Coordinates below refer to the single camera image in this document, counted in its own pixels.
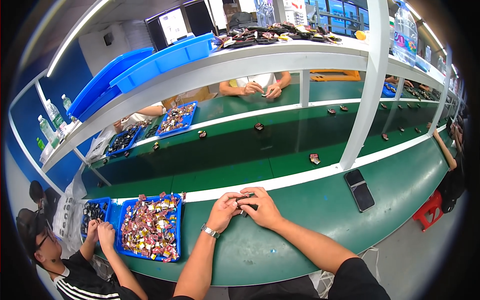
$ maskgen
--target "blue plastic tray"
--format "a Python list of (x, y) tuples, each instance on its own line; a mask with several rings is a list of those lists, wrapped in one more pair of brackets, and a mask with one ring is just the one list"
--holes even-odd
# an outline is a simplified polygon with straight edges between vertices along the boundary
[[(182, 106), (185, 106), (185, 105), (189, 105), (189, 104), (192, 104), (192, 103), (195, 103), (195, 106), (193, 107), (193, 111), (190, 115), (188, 116), (184, 116), (183, 117), (183, 123), (188, 123), (187, 126), (183, 126), (183, 127), (180, 127), (180, 128), (177, 128), (177, 129), (174, 129), (174, 130), (170, 130), (170, 131), (167, 131), (167, 132), (164, 132), (164, 133), (158, 133), (158, 130), (155, 132), (155, 136), (166, 136), (166, 135), (171, 135), (172, 133), (180, 133), (182, 131), (185, 131), (187, 130), (190, 125), (192, 124), (192, 119), (193, 119), (193, 115), (195, 114), (195, 111), (197, 110), (197, 106), (198, 106), (198, 101), (193, 101), (193, 102), (189, 102), (187, 104), (184, 104), (184, 105), (180, 105), (179, 108), (181, 108)], [(172, 108), (170, 108), (167, 113), (165, 114), (165, 116), (163, 117), (163, 121), (166, 121), (167, 120), (167, 117), (168, 117), (168, 113), (170, 113), (170, 111), (172, 110)]]
[[(120, 150), (117, 150), (117, 151), (114, 151), (112, 153), (108, 152), (107, 151), (107, 154), (105, 154), (105, 156), (112, 156), (112, 155), (115, 155), (117, 153), (122, 153), (122, 152), (125, 152), (127, 150), (129, 150), (132, 146), (133, 146), (133, 143), (135, 142), (135, 140), (137, 139), (138, 135), (140, 134), (140, 132), (142, 131), (142, 127), (141, 126), (138, 126), (138, 130), (135, 132), (135, 135), (133, 136), (132, 140), (130, 141), (130, 144), (128, 144), (128, 146), (126, 146), (125, 148), (123, 149), (120, 149)], [(115, 137), (115, 139), (112, 141), (112, 143), (108, 146), (109, 148), (112, 147), (113, 143), (115, 142), (115, 140), (117, 139), (117, 137), (121, 136), (121, 135), (124, 135), (126, 134), (127, 132), (126, 131), (123, 131), (119, 134), (117, 134), (117, 136)]]
[(109, 82), (113, 78), (139, 61), (152, 55), (152, 51), (152, 47), (130, 51), (109, 62), (78, 94), (72, 106), (67, 110), (67, 115), (79, 118), (79, 116), (110, 87)]
[[(112, 199), (110, 197), (105, 197), (105, 198), (98, 198), (98, 199), (93, 199), (93, 200), (89, 200), (87, 201), (89, 203), (108, 203), (108, 207), (107, 207), (107, 210), (104, 210), (102, 209), (102, 212), (105, 213), (105, 218), (103, 221), (107, 221), (108, 220), (108, 217), (110, 216), (110, 210), (111, 210), (111, 207), (112, 207)], [(86, 218), (86, 215), (84, 215), (84, 217), (82, 218), (82, 222), (85, 220)], [(82, 237), (86, 238), (87, 235), (83, 232), (81, 232), (81, 235)]]
[(90, 105), (79, 117), (81, 122), (85, 122), (97, 110), (101, 109), (105, 104), (110, 102), (113, 98), (120, 95), (121, 91), (117, 86), (109, 87), (100, 97), (98, 97), (92, 105)]
[(206, 58), (212, 51), (213, 33), (207, 33), (165, 48), (135, 64), (115, 79), (110, 86), (117, 85), (127, 93), (146, 81), (189, 62)]
[[(176, 215), (177, 216), (177, 223), (175, 225), (175, 228), (170, 228), (169, 231), (171, 233), (175, 233), (175, 243), (177, 244), (176, 248), (177, 248), (177, 253), (179, 255), (179, 258), (181, 257), (181, 252), (180, 252), (180, 223), (181, 223), (181, 205), (182, 205), (182, 197), (180, 197), (180, 195), (178, 194), (173, 194), (175, 197), (177, 198), (180, 198), (180, 201), (179, 203), (177, 204), (177, 211), (176, 212), (169, 212), (167, 214), (167, 217), (170, 217), (171, 215)], [(169, 199), (170, 200), (170, 197), (171, 195), (166, 195), (164, 197), (164, 199)], [(152, 197), (147, 197), (147, 201), (153, 201), (153, 202), (156, 202), (160, 200), (160, 196), (152, 196)], [(141, 254), (135, 254), (129, 250), (125, 250), (123, 247), (122, 247), (122, 243), (121, 243), (121, 237), (122, 237), (122, 232), (121, 232), (121, 225), (123, 224), (123, 221), (125, 220), (125, 215), (127, 214), (127, 207), (128, 206), (135, 206), (135, 204), (137, 203), (138, 201), (138, 198), (137, 199), (131, 199), (131, 200), (126, 200), (125, 202), (123, 202), (123, 205), (121, 207), (121, 210), (120, 210), (120, 218), (119, 218), (119, 224), (118, 224), (118, 228), (116, 228), (115, 230), (117, 231), (117, 236), (116, 236), (116, 241), (115, 241), (115, 248), (117, 250), (118, 253), (120, 254), (124, 254), (124, 255), (128, 255), (128, 256), (133, 256), (133, 257), (140, 257), (140, 258), (145, 258), (145, 259), (150, 259), (150, 257), (146, 257), (146, 256), (142, 256)], [(158, 255), (155, 260), (156, 261), (162, 261), (164, 257), (161, 256), (161, 255)], [(179, 258), (177, 259), (172, 259), (171, 261), (172, 262), (176, 262)]]
[[(388, 82), (385, 82), (384, 84), (388, 84), (389, 87), (392, 87), (392, 88), (396, 89), (395, 86), (391, 85), (391, 84), (388, 83)], [(384, 85), (383, 88), (382, 88), (382, 93), (383, 93), (385, 96), (387, 96), (387, 97), (395, 97), (395, 93), (392, 92), (392, 91), (390, 91), (390, 90), (387, 90), (387, 88), (385, 87), (385, 85)]]

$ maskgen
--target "black t-shirt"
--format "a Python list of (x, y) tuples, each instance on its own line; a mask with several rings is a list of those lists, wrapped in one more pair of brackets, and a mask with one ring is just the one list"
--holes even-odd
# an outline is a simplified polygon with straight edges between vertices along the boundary
[(461, 156), (462, 153), (457, 152), (455, 156), (456, 168), (447, 172), (442, 182), (438, 185), (437, 190), (442, 195), (442, 202), (458, 199), (465, 190)]
[[(338, 269), (333, 285), (328, 291), (329, 300), (390, 300), (385, 289), (377, 282), (370, 273), (365, 262), (358, 258), (350, 258), (343, 262)], [(255, 300), (318, 300), (294, 294), (259, 295)], [(187, 296), (176, 296), (171, 300), (192, 300)]]
[(47, 197), (47, 205), (44, 210), (45, 217), (48, 223), (53, 225), (53, 217), (57, 212), (60, 195), (53, 188), (48, 188), (45, 190), (45, 196)]
[(140, 300), (129, 288), (98, 277), (80, 251), (62, 262), (68, 270), (63, 273), (65, 276), (59, 276), (53, 282), (65, 300)]

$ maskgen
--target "white shirt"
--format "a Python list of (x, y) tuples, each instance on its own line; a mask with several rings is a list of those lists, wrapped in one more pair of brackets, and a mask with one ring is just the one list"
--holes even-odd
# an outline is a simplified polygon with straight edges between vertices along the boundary
[[(152, 104), (151, 106), (163, 106), (163, 104), (162, 104), (162, 101), (160, 101), (160, 102)], [(165, 108), (163, 108), (163, 113), (166, 113), (166, 112), (167, 112), (167, 110)], [(134, 125), (138, 122), (145, 121), (145, 120), (151, 120), (153, 118), (154, 117), (152, 117), (152, 116), (146, 116), (146, 115), (142, 115), (142, 114), (139, 114), (139, 113), (134, 113), (128, 119), (124, 120), (121, 123), (121, 125), (125, 129), (126, 127), (128, 127), (130, 125)]]
[(276, 83), (276, 78), (273, 73), (242, 77), (237, 79), (237, 86), (244, 87), (247, 85), (248, 82), (253, 82), (253, 81), (261, 85), (262, 88), (266, 88), (269, 85)]

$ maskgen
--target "eyeglasses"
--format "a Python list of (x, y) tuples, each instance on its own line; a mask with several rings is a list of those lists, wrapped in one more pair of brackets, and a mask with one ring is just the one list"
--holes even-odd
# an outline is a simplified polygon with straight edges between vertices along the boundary
[(45, 229), (47, 230), (47, 235), (43, 238), (43, 240), (37, 245), (37, 250), (40, 249), (40, 247), (42, 247), (43, 243), (45, 242), (45, 240), (47, 238), (50, 238), (51, 241), (55, 241), (55, 237), (53, 236), (53, 232), (50, 230), (50, 228), (48, 227), (45, 227)]

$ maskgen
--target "floor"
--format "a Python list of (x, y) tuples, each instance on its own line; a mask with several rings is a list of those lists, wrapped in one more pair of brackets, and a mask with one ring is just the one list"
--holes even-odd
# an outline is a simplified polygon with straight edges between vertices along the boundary
[[(380, 284), (392, 300), (410, 300), (421, 296), (438, 262), (443, 260), (445, 248), (450, 244), (463, 215), (466, 200), (464, 194), (451, 213), (443, 215), (425, 232), (421, 231), (419, 221), (410, 218), (375, 245), (379, 255), (377, 266)], [(363, 259), (375, 276), (377, 252), (368, 251)], [(320, 282), (318, 291), (323, 290), (323, 283)], [(228, 289), (211, 287), (204, 300), (228, 300)]]

